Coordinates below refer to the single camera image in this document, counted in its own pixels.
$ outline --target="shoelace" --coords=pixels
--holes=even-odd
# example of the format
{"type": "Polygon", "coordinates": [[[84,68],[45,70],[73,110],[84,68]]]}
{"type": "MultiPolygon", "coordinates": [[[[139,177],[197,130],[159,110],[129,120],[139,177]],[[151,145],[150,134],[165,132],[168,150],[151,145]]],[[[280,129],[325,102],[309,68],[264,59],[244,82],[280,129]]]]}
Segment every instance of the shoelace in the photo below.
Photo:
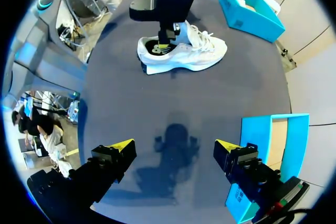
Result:
{"type": "Polygon", "coordinates": [[[198,50],[210,51],[210,50],[215,49],[214,44],[212,44],[210,40],[210,37],[213,33],[208,34],[207,31],[201,32],[197,26],[195,25],[190,25],[190,26],[195,32],[197,32],[197,35],[198,35],[198,47],[194,46],[194,48],[192,49],[193,51],[198,51],[198,50]]]}

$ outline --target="floor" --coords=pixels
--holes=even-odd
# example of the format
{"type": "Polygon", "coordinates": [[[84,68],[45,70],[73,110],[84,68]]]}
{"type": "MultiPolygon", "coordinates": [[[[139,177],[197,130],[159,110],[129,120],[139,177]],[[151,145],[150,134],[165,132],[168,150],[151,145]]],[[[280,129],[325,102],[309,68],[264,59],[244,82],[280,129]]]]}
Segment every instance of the floor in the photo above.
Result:
{"type": "MultiPolygon", "coordinates": [[[[111,14],[106,14],[101,20],[95,20],[91,23],[87,23],[84,25],[88,35],[89,41],[88,43],[83,46],[82,48],[78,48],[76,51],[77,56],[79,59],[84,61],[86,55],[88,55],[91,49],[96,45],[102,30],[104,29],[105,25],[111,18],[111,14]]],[[[285,72],[288,72],[295,68],[294,62],[290,62],[290,56],[282,56],[282,46],[277,44],[277,48],[279,50],[279,57],[282,61],[282,66],[285,72]]],[[[77,138],[77,126],[69,123],[66,119],[60,119],[61,124],[64,128],[64,136],[63,142],[67,147],[67,152],[77,150],[78,149],[78,138],[77,138]]],[[[72,165],[74,169],[80,167],[80,160],[79,160],[79,153],[76,152],[67,157],[67,161],[72,165]]]]}

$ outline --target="desk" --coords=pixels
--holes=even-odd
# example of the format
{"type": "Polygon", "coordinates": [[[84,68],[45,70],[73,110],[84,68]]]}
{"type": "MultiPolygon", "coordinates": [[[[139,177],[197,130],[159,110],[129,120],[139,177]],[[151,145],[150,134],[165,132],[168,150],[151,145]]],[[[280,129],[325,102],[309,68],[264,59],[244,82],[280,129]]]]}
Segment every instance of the desk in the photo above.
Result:
{"type": "Polygon", "coordinates": [[[276,46],[228,28],[218,0],[195,0],[187,20],[225,40],[226,55],[204,71],[148,76],[136,47],[159,23],[131,20],[131,1],[123,0],[102,32],[81,94],[82,164],[96,146],[129,138],[138,154],[96,211],[126,223],[234,223],[214,141],[239,144],[244,116],[290,113],[276,46]]]}

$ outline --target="wire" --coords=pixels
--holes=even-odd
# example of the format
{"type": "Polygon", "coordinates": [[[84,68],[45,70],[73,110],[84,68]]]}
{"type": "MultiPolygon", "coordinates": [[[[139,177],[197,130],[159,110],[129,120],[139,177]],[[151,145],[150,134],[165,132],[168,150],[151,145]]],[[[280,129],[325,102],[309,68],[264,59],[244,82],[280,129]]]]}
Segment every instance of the wire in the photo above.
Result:
{"type": "Polygon", "coordinates": [[[67,107],[66,109],[63,109],[63,108],[59,109],[59,108],[57,108],[56,105],[53,103],[53,101],[50,99],[50,97],[48,97],[48,99],[53,103],[53,105],[51,105],[51,104],[49,104],[49,103],[47,103],[47,102],[45,102],[45,101],[43,101],[43,100],[41,100],[41,99],[39,99],[39,98],[36,98],[36,97],[34,97],[34,96],[32,96],[32,95],[26,93],[26,92],[25,92],[25,94],[26,94],[27,96],[33,98],[34,100],[40,101],[40,102],[42,102],[42,103],[45,103],[45,104],[51,106],[51,107],[53,108],[53,110],[55,110],[55,111],[61,111],[61,110],[67,111],[67,110],[70,108],[70,106],[67,107]]]}
{"type": "Polygon", "coordinates": [[[25,92],[25,94],[26,94],[27,96],[29,96],[29,97],[31,97],[31,98],[33,98],[33,99],[35,99],[35,100],[38,100],[38,101],[40,101],[40,102],[42,102],[42,103],[45,103],[45,104],[47,104],[47,105],[49,105],[49,106],[51,106],[51,107],[53,107],[53,108],[56,108],[56,109],[57,109],[56,105],[53,103],[53,101],[52,101],[51,99],[49,99],[49,100],[50,100],[50,101],[53,103],[53,105],[51,105],[51,104],[49,104],[49,103],[47,103],[47,102],[43,101],[43,100],[42,100],[42,99],[40,99],[40,98],[36,98],[36,97],[34,97],[34,96],[32,96],[32,95],[30,95],[30,94],[26,93],[26,92],[25,92]]]}
{"type": "Polygon", "coordinates": [[[326,126],[326,125],[334,125],[336,123],[326,123],[326,124],[313,124],[313,125],[310,125],[310,127],[314,127],[314,126],[326,126]]]}
{"type": "Polygon", "coordinates": [[[284,220],[281,221],[282,224],[288,224],[291,223],[294,220],[294,215],[295,214],[310,214],[312,213],[312,209],[307,209],[307,208],[300,208],[300,209],[295,209],[291,210],[288,212],[282,212],[279,214],[275,214],[274,216],[270,216],[269,220],[274,223],[278,219],[285,217],[284,220]]]}
{"type": "Polygon", "coordinates": [[[72,16],[74,17],[74,19],[76,20],[77,24],[79,25],[79,27],[82,29],[83,33],[84,33],[84,37],[86,39],[86,43],[89,44],[89,35],[86,32],[86,30],[84,29],[84,27],[82,26],[82,24],[80,23],[77,15],[75,14],[74,10],[72,9],[69,0],[65,0],[68,6],[69,11],[71,12],[72,16]]]}

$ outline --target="blue box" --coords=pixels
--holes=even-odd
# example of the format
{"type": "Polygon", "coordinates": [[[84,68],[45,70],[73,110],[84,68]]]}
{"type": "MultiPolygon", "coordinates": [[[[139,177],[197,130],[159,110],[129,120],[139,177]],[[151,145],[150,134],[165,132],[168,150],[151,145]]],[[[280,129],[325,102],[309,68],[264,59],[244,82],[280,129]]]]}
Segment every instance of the blue box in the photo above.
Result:
{"type": "MultiPolygon", "coordinates": [[[[309,114],[280,114],[264,115],[242,119],[240,146],[247,143],[258,146],[258,157],[264,164],[268,161],[273,119],[287,118],[287,138],[284,155],[281,163],[282,182],[286,182],[292,176],[299,176],[304,154],[306,153],[309,114]]],[[[226,206],[237,223],[252,219],[259,209],[256,203],[251,203],[237,184],[231,185],[226,206]]]]}
{"type": "Polygon", "coordinates": [[[237,0],[219,0],[227,24],[247,33],[274,42],[286,30],[264,0],[245,0],[256,11],[239,5],[237,0]]]}

